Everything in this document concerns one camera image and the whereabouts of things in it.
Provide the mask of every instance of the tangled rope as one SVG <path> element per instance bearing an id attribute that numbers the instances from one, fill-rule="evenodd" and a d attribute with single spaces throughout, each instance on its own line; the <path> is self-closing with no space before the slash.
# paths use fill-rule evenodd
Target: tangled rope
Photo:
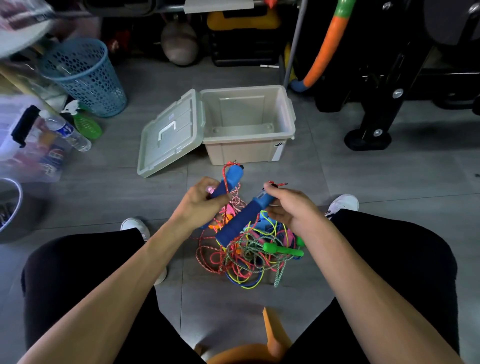
<path id="1" fill-rule="evenodd" d="M 238 165 L 238 163 L 229 162 L 224 165 L 222 170 L 227 191 L 228 183 L 225 169 L 233 165 Z M 273 243 L 277 246 L 293 249 L 299 249 L 300 247 L 296 244 L 296 237 L 291 230 L 287 229 L 284 224 L 271 220 L 266 211 L 258 214 L 254 224 L 246 226 L 239 237 L 232 240 L 227 247 L 221 246 L 216 241 L 215 236 L 206 236 L 208 233 L 216 233 L 228 223 L 228 212 L 234 216 L 246 206 L 246 203 L 238 196 L 239 189 L 240 183 L 231 192 L 231 201 L 220 211 L 221 218 L 215 217 L 211 225 L 202 231 L 198 238 L 195 257 L 205 270 L 211 273 L 225 274 L 232 283 L 245 289 L 255 288 L 262 280 L 265 271 L 272 270 L 276 273 L 274 287 L 277 287 L 287 261 L 299 259 L 299 257 L 289 254 L 266 253 L 263 244 Z M 268 221 L 270 226 L 265 230 L 271 230 L 270 232 L 256 228 L 260 219 Z"/>

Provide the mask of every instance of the blue plastic basket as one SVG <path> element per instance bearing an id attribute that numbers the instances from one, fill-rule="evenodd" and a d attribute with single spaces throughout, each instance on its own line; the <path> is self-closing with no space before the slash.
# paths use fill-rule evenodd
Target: blue plastic basket
<path id="1" fill-rule="evenodd" d="M 77 38 L 56 45 L 40 62 L 39 71 L 94 114 L 113 116 L 127 106 L 127 97 L 98 39 Z"/>

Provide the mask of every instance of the plastic water bottle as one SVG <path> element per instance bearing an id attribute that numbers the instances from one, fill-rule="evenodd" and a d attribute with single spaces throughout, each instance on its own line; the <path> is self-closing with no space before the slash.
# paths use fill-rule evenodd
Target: plastic water bottle
<path id="1" fill-rule="evenodd" d="M 74 148 L 86 152 L 92 147 L 92 142 L 81 135 L 73 125 L 60 115 L 51 115 L 47 110 L 42 110 L 38 114 L 45 119 L 45 123 L 51 131 L 56 132 Z"/>

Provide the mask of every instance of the jump rope handle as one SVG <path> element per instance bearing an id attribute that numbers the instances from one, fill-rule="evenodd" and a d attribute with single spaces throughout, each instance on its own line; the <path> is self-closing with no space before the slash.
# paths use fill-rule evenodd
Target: jump rope handle
<path id="1" fill-rule="evenodd" d="M 231 192 L 235 189 L 237 184 L 240 182 L 241 178 L 243 177 L 243 166 L 236 165 L 230 166 L 230 168 L 225 173 L 225 177 L 227 178 L 228 184 L 228 191 Z M 223 194 L 226 194 L 227 191 L 225 189 L 225 182 L 222 180 L 218 187 L 210 194 L 210 198 L 219 197 Z M 205 225 L 201 226 L 201 229 L 208 228 L 210 222 L 206 223 Z"/>
<path id="2" fill-rule="evenodd" d="M 264 188 L 260 191 L 258 196 L 254 197 L 252 201 L 232 220 L 225 225 L 222 230 L 216 233 L 215 237 L 217 241 L 226 247 L 233 239 L 240 235 L 243 228 L 248 225 L 250 221 L 257 218 L 260 211 L 265 210 L 266 207 L 275 200 L 275 197 L 270 196 Z"/>

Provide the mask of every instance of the hand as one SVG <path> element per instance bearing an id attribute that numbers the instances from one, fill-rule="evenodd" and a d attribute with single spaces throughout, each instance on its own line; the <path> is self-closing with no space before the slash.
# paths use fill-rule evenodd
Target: hand
<path id="1" fill-rule="evenodd" d="M 264 184 L 265 191 L 277 199 L 266 208 L 269 217 L 287 225 L 296 235 L 304 237 L 308 228 L 318 217 L 323 215 L 306 194 L 288 188 L 276 188 L 269 183 Z"/>
<path id="2" fill-rule="evenodd" d="M 231 199 L 230 194 L 207 200 L 208 186 L 217 187 L 220 184 L 210 177 L 203 177 L 195 186 L 190 187 L 180 204 L 173 212 L 170 220 L 186 226 L 193 231 L 208 223 Z"/>

